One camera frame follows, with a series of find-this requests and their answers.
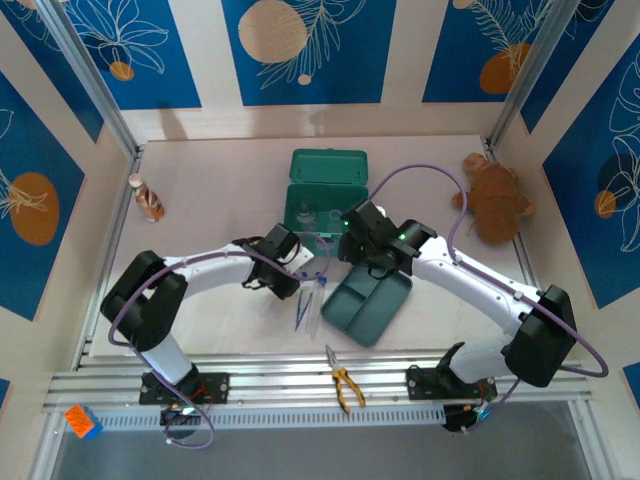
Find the brown glass bottle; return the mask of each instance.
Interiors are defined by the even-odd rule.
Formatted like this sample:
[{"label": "brown glass bottle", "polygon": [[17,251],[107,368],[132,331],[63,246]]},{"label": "brown glass bottle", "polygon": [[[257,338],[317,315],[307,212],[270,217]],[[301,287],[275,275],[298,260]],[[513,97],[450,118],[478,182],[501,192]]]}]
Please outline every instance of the brown glass bottle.
[{"label": "brown glass bottle", "polygon": [[133,187],[136,196],[136,203],[144,217],[151,223],[158,222],[164,217],[164,207],[156,193],[149,189],[142,177],[134,173],[129,177],[129,185]]}]

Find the blue wallpaper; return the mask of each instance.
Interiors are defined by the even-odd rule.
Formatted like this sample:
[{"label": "blue wallpaper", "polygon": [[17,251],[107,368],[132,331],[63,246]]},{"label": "blue wallpaper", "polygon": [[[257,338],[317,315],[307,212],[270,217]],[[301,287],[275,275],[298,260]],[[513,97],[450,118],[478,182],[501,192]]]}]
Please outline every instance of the blue wallpaper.
[{"label": "blue wallpaper", "polygon": [[0,0],[0,10],[20,36],[91,139],[96,142],[104,120],[85,92],[38,13],[17,0]]},{"label": "blue wallpaper", "polygon": [[[597,28],[609,2],[583,0],[523,115],[534,122]],[[500,102],[552,0],[450,0],[423,102]]]},{"label": "blue wallpaper", "polygon": [[63,6],[122,110],[201,106],[167,0]]},{"label": "blue wallpaper", "polygon": [[544,170],[598,306],[640,287],[640,36]]},{"label": "blue wallpaper", "polygon": [[242,102],[379,103],[395,0],[222,0]]},{"label": "blue wallpaper", "polygon": [[0,306],[34,319],[83,179],[0,74]]},{"label": "blue wallpaper", "polygon": [[567,26],[520,113],[529,131],[564,82],[614,0],[584,0]]},{"label": "blue wallpaper", "polygon": [[11,382],[5,380],[4,378],[0,378],[0,410],[2,410],[2,404],[4,403],[4,399],[7,396],[7,392],[9,391],[9,385]]}]

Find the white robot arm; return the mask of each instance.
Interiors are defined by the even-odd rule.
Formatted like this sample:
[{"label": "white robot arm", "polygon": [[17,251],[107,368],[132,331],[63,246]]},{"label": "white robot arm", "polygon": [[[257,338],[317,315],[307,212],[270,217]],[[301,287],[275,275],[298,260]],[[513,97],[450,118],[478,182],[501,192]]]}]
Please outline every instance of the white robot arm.
[{"label": "white robot arm", "polygon": [[[485,313],[503,331],[489,341],[453,345],[429,376],[435,392],[430,399],[464,400],[470,385],[507,374],[538,387],[549,384],[575,339],[520,299],[528,297],[575,330],[571,303],[562,289],[551,286],[543,293],[504,277],[450,249],[444,238],[414,220],[396,227],[370,200],[346,212],[343,220],[348,231],[340,240],[340,260],[366,265],[372,276],[374,270],[385,271],[385,276],[402,271],[439,285]],[[234,255],[241,252],[258,254],[262,260]],[[153,252],[143,252],[101,305],[103,315],[113,322],[144,282],[166,265],[184,265],[152,284],[149,298],[137,298],[118,331],[165,380],[187,396],[200,388],[202,375],[170,334],[180,303],[231,283],[268,287],[279,298],[287,298],[297,290],[299,281],[282,269],[291,274],[312,258],[300,239],[280,224],[265,238],[242,239],[209,254],[216,258],[192,264],[193,257],[162,259]],[[496,279],[508,284],[512,293],[496,286]]]},{"label": "white robot arm", "polygon": [[[393,224],[371,200],[343,215],[348,232],[340,239],[338,258],[369,267],[369,273],[396,271],[441,286],[486,314],[502,328],[495,339],[451,347],[435,369],[441,398],[463,398],[465,385],[514,374],[522,381],[546,387],[576,340],[529,303],[544,307],[575,330],[566,292],[551,286],[546,292],[509,279],[463,253],[429,227],[407,220]],[[508,285],[508,293],[496,284]]]},{"label": "white robot arm", "polygon": [[[149,298],[139,297],[118,325],[118,331],[155,371],[172,385],[179,385],[185,379],[197,376],[197,368],[170,333],[183,300],[228,284],[241,284],[250,289],[268,287],[281,299],[298,289],[300,282],[246,253],[259,254],[289,273],[296,272],[313,258],[299,238],[280,224],[264,238],[237,240],[206,254],[160,258],[151,251],[142,252],[107,294],[101,312],[113,322],[124,303],[145,280],[166,265],[184,265],[158,280],[152,286],[153,293]],[[192,259],[201,256],[215,258],[191,264]],[[196,387],[197,382],[194,382],[192,388]]]},{"label": "white robot arm", "polygon": [[[540,299],[535,287],[504,277],[461,252],[456,251],[456,255],[487,275],[512,285],[529,298]],[[413,275],[448,290],[476,307],[504,332],[503,336],[486,342],[465,343],[451,359],[449,366],[453,373],[465,383],[511,374],[501,351],[522,326],[520,316],[528,315],[531,307],[506,295],[486,279],[462,268],[456,259],[451,258],[447,241],[443,237],[430,238],[420,248],[420,256],[413,260]]]}]

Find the brown teddy bear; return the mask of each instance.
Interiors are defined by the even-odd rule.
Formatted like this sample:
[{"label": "brown teddy bear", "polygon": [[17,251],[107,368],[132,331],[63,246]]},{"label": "brown teddy bear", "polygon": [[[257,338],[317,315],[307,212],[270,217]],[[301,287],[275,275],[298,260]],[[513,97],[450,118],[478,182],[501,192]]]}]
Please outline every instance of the brown teddy bear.
[{"label": "brown teddy bear", "polygon": [[[518,192],[515,172],[479,153],[465,158],[463,168],[471,179],[467,199],[478,236],[490,245],[513,240],[520,230],[519,215],[535,211],[531,200]],[[461,193],[454,195],[453,204],[462,208]]]}]

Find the teal plastic container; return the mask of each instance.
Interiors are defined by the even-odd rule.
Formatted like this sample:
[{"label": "teal plastic container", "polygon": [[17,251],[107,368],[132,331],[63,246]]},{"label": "teal plastic container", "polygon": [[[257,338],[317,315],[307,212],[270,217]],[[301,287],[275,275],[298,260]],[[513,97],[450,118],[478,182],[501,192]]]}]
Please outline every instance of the teal plastic container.
[{"label": "teal plastic container", "polygon": [[[360,150],[298,149],[293,152],[291,185],[287,189],[284,225],[295,233],[315,232],[338,254],[346,232],[340,215],[369,196],[367,154]],[[302,243],[314,255],[324,256],[312,237]]]}]

